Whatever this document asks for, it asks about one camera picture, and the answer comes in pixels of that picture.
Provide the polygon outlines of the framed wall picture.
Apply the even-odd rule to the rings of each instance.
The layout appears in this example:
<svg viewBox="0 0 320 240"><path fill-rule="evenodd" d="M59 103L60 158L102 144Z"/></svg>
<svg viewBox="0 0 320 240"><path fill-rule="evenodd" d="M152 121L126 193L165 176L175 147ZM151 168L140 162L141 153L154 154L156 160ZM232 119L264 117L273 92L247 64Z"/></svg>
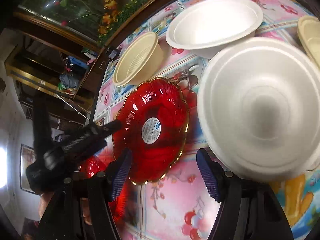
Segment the framed wall picture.
<svg viewBox="0 0 320 240"><path fill-rule="evenodd" d="M36 194L29 185L26 175L26 169L29 165L33 164L36 160L34 149L25 144L21 144L20 148L20 187L22 191Z"/></svg>

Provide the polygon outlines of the white foam bowl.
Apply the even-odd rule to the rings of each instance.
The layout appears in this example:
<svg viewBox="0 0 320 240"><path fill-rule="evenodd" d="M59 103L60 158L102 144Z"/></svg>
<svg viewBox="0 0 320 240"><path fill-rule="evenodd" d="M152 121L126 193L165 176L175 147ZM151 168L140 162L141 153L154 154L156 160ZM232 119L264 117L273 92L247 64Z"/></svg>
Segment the white foam bowl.
<svg viewBox="0 0 320 240"><path fill-rule="evenodd" d="M253 37L263 17L251 0L206 0L178 14L165 38L173 48L211 59L228 45Z"/></svg>

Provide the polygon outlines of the large beige plastic bowl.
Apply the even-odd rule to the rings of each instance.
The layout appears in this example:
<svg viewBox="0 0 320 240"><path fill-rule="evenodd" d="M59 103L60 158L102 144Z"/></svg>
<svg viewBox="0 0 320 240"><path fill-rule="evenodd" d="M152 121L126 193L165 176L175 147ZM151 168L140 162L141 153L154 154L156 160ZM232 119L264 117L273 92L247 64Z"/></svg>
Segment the large beige plastic bowl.
<svg viewBox="0 0 320 240"><path fill-rule="evenodd" d="M320 22L315 16L303 16L298 20L297 33L308 57L320 67Z"/></svg>

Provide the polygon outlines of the large red scalloped plate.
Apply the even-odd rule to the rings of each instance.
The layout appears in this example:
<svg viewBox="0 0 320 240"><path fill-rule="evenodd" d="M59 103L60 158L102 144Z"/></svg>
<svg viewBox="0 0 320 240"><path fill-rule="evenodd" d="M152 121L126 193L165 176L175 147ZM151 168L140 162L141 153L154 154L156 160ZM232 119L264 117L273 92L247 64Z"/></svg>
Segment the large red scalloped plate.
<svg viewBox="0 0 320 240"><path fill-rule="evenodd" d="M109 208L111 219L119 226L123 223L125 217L125 209L129 197L129 184L127 180L124 183L120 195L112 202L108 202L110 193L110 184L108 182L108 165L115 160L110 160L105 165L96 156L90 157L81 167L91 172L88 178L89 193L87 197L82 198L82 215L86 224L92 224L92 212L96 207L98 215L102 215Z"/></svg>

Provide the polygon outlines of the small red scalloped plate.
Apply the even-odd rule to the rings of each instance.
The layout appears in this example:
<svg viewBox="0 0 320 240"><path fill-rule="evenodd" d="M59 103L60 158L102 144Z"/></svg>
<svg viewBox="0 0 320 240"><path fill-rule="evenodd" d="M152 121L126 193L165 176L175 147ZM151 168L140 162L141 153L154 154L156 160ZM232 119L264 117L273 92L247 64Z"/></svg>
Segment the small red scalloped plate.
<svg viewBox="0 0 320 240"><path fill-rule="evenodd" d="M132 152L129 179L143 185L162 179L180 159L189 126L189 107L180 87L157 77L141 83L124 100L112 136L113 156Z"/></svg>

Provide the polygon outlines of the white foam plate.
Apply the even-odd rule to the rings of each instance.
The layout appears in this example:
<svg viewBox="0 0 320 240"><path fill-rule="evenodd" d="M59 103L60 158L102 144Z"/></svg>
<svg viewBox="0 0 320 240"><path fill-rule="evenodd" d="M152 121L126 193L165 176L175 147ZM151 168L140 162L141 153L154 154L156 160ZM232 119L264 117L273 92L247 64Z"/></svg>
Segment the white foam plate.
<svg viewBox="0 0 320 240"><path fill-rule="evenodd" d="M217 53L197 113L210 149L242 178L292 178L319 162L319 68L288 43L253 37Z"/></svg>

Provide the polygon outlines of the flower painted glass screen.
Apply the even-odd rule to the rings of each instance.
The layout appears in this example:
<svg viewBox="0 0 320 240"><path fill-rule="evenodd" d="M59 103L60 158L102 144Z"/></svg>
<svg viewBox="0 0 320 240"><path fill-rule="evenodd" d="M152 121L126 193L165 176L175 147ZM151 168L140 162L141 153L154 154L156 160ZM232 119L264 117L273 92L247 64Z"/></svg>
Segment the flower painted glass screen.
<svg viewBox="0 0 320 240"><path fill-rule="evenodd" d="M100 46L149 0L23 0L19 7L69 27Z"/></svg>

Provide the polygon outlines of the small beige plastic bowl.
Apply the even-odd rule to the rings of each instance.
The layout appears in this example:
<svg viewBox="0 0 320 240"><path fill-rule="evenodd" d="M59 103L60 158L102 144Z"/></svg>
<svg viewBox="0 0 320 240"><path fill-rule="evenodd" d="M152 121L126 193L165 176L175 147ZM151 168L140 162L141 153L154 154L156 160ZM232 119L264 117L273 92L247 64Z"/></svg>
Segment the small beige plastic bowl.
<svg viewBox="0 0 320 240"><path fill-rule="evenodd" d="M153 31L133 41L121 55L114 70L113 83L117 87L139 85L149 80L164 59L164 52Z"/></svg>

